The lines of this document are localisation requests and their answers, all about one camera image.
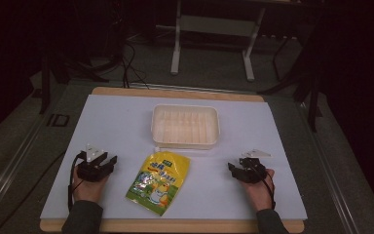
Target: person's hand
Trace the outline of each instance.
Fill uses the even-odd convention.
[[[109,176],[106,176],[99,182],[89,182],[78,178],[77,167],[74,169],[74,182],[72,187],[74,190],[74,200],[80,201],[90,201],[98,203],[102,196],[102,191],[104,189],[105,183],[107,182]]]
[[[272,192],[275,191],[275,186],[273,185],[272,178],[275,174],[275,171],[272,169],[266,169],[267,173],[270,176],[266,176],[266,183],[269,185]],[[272,208],[272,197],[270,196],[269,190],[262,181],[257,183],[245,183],[241,182],[245,192],[247,193],[248,198],[250,199],[251,206],[257,212],[265,209]]]

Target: black sleeve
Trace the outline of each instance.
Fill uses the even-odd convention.
[[[271,209],[262,210],[256,213],[259,233],[261,234],[288,234],[281,222],[281,217]]]
[[[63,234],[99,233],[103,208],[94,202],[77,201],[62,226]]]

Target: gray floor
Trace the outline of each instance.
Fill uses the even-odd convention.
[[[132,66],[150,89],[213,89],[255,95],[257,90],[278,83],[271,65],[272,54],[280,44],[272,38],[258,39],[251,56],[256,81],[245,80],[241,51],[198,47],[195,41],[183,41],[180,69],[177,76],[169,74],[172,45],[168,37],[156,44],[135,44]],[[300,50],[296,41],[278,58],[280,73],[291,66]],[[130,59],[131,49],[126,48]],[[123,68],[104,74],[111,86],[121,86]],[[129,71],[129,79],[139,79]],[[6,195],[0,201],[0,224],[16,211],[0,229],[0,233],[43,233],[39,216],[56,176],[60,160],[44,174],[53,160],[64,151],[71,139],[86,97],[99,84],[73,79],[69,85],[53,85],[53,102],[45,115],[39,115],[40,99],[29,97],[0,125],[0,174],[9,161],[20,154],[19,170]],[[146,88],[143,83],[131,84]],[[306,108],[291,98],[294,87],[265,97],[274,113],[280,137],[294,172],[308,213],[304,233],[374,233],[374,196],[355,160],[349,144],[320,96],[317,117],[318,132],[313,134],[306,124]],[[65,128],[46,126],[50,114],[70,115]],[[16,210],[34,183],[38,185]]]

